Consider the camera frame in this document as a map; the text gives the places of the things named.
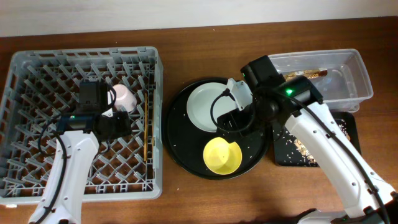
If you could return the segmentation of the yellow bowl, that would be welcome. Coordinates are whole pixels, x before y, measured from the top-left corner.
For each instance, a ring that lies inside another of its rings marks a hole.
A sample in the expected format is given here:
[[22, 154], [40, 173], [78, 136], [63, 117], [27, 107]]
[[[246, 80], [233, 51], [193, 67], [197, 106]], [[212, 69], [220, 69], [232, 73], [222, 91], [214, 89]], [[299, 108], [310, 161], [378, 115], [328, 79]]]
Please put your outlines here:
[[210, 140], [203, 150], [205, 165], [219, 175], [235, 172], [242, 163], [243, 154], [236, 142], [228, 143], [221, 137]]

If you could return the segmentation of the grey round plate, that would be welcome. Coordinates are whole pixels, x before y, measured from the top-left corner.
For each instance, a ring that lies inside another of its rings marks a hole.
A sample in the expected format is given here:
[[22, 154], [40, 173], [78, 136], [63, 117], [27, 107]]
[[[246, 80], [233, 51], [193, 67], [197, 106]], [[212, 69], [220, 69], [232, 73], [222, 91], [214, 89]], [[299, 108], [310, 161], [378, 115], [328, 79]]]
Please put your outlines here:
[[[215, 133], [217, 127], [210, 116], [210, 107], [215, 98], [222, 94], [226, 85], [209, 82], [194, 89], [187, 101], [187, 113], [190, 121], [202, 131]], [[237, 108], [236, 103], [228, 96], [221, 97], [214, 105], [214, 119]]]

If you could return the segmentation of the wooden chopstick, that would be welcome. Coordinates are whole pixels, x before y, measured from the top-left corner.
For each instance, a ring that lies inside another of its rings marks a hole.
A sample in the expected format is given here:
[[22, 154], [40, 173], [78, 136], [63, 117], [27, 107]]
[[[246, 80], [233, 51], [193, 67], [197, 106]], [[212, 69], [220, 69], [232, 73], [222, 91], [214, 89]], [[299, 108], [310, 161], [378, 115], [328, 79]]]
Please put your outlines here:
[[148, 146], [148, 140], [147, 140], [147, 126], [148, 126], [148, 94], [145, 93], [145, 105], [144, 105], [144, 162], [147, 161], [147, 146]]
[[152, 118], [151, 118], [151, 121], [152, 121], [152, 123], [151, 123], [151, 139], [152, 139], [152, 142], [151, 142], [151, 149], [152, 149], [152, 151], [153, 151], [153, 149], [154, 149], [154, 144], [155, 144], [155, 136], [154, 136], [154, 125], [155, 125], [155, 93], [156, 93], [156, 90], [154, 90], [153, 92], [152, 92]]

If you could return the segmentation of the food scraps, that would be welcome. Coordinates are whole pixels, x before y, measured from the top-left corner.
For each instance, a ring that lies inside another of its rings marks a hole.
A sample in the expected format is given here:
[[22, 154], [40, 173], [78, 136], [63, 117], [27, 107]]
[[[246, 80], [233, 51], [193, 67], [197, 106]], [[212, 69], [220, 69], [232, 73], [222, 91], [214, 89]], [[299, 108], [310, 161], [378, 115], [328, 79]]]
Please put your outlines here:
[[[346, 120], [344, 119], [335, 119], [338, 127], [340, 130], [343, 132], [343, 134], [346, 136], [346, 138], [351, 141], [351, 136], [348, 133], [348, 124]], [[299, 152], [302, 156], [302, 159], [300, 159], [300, 162], [303, 162], [303, 166], [314, 166], [318, 167], [318, 164], [314, 157], [309, 153], [308, 149], [304, 146], [304, 144], [298, 140], [294, 135], [291, 134], [293, 137], [293, 140], [290, 140], [290, 142], [294, 145], [293, 149], [295, 149], [297, 152]]]

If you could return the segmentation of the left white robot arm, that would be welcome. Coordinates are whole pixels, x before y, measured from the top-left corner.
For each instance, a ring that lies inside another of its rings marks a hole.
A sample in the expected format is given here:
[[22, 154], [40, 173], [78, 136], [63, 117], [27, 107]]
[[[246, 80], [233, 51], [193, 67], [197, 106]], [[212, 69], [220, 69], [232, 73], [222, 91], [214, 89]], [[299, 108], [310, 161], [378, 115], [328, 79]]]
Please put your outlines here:
[[42, 198], [29, 223], [80, 223], [88, 173], [100, 144], [132, 133], [129, 112], [137, 105], [131, 90], [122, 84], [81, 82], [79, 100], [50, 119], [56, 123], [57, 140], [50, 175]]

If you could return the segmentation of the pink cup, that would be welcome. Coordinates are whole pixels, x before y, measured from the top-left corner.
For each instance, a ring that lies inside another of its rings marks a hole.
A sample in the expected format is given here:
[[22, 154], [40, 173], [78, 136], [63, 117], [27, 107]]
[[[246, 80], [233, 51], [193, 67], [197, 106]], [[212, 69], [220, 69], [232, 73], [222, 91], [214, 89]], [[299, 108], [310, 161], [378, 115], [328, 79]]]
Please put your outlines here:
[[118, 111], [124, 109], [127, 112], [132, 112], [137, 105], [137, 99], [132, 91], [123, 84], [114, 85], [113, 89], [116, 91], [114, 108]]

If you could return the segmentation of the gold foil wrapper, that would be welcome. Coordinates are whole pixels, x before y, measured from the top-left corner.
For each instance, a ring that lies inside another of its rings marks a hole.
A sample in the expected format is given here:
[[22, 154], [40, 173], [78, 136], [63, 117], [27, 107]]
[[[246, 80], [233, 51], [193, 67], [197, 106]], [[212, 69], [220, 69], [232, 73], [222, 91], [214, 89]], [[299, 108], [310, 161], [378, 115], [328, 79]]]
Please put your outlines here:
[[328, 75], [327, 69], [322, 68], [322, 69], [299, 70], [299, 71], [289, 72], [283, 74], [283, 77], [285, 78], [286, 81], [289, 81], [299, 76], [303, 76], [308, 79], [313, 79], [313, 78], [325, 77], [327, 75]]

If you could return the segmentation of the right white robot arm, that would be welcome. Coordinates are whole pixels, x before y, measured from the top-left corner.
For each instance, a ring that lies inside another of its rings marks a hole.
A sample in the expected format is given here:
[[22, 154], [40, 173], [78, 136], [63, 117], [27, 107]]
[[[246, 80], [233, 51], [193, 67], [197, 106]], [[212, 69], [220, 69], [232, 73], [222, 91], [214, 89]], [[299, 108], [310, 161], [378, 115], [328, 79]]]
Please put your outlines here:
[[300, 140], [337, 191], [344, 209], [322, 212], [311, 208], [282, 223], [397, 223], [397, 192], [363, 159], [335, 123], [322, 94], [305, 75], [287, 79], [268, 56], [241, 69], [244, 81], [230, 78], [220, 97], [239, 110], [249, 109], [249, 131], [255, 120], [278, 122]]

